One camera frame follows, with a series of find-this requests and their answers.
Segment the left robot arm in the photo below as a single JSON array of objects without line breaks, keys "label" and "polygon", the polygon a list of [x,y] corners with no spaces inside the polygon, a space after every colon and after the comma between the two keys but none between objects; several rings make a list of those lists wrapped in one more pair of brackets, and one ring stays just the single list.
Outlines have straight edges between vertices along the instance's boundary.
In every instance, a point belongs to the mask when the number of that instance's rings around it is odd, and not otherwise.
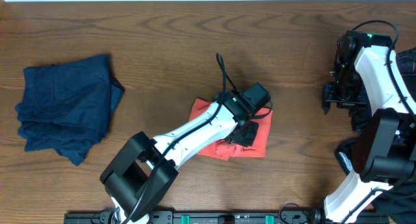
[{"label": "left robot arm", "polygon": [[121,223],[143,223],[163,199],[178,169],[208,145],[224,140],[251,147],[259,131],[254,120],[271,100],[255,83],[244,92],[223,91],[199,116],[153,138],[138,132],[120,149],[100,176]]}]

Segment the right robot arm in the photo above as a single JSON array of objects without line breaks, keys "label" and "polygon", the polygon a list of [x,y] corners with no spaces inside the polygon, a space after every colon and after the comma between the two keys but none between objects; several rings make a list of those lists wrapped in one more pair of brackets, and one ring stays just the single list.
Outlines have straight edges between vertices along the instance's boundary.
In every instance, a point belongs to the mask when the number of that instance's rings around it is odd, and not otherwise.
[{"label": "right robot arm", "polygon": [[386,34],[346,31],[337,41],[332,76],[322,89],[322,109],[349,111],[361,132],[352,147],[348,175],[324,200],[322,217],[354,223],[383,193],[396,195],[415,181],[415,101],[397,65],[395,40]]}]

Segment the orange printed t-shirt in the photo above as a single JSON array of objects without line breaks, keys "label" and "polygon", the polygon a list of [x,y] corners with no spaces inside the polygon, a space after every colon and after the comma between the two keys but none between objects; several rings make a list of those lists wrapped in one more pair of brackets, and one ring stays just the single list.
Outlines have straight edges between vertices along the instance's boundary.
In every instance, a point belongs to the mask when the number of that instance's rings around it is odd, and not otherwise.
[{"label": "orange printed t-shirt", "polygon": [[[200,114],[205,112],[210,106],[210,101],[204,101],[197,98],[191,108],[189,121],[192,121]],[[263,119],[255,119],[254,122],[259,124],[257,136],[251,147],[243,147],[237,143],[227,143],[225,140],[216,141],[204,149],[198,155],[210,156],[221,160],[229,160],[230,157],[262,158],[266,155],[267,140],[272,123],[271,113]]]}]

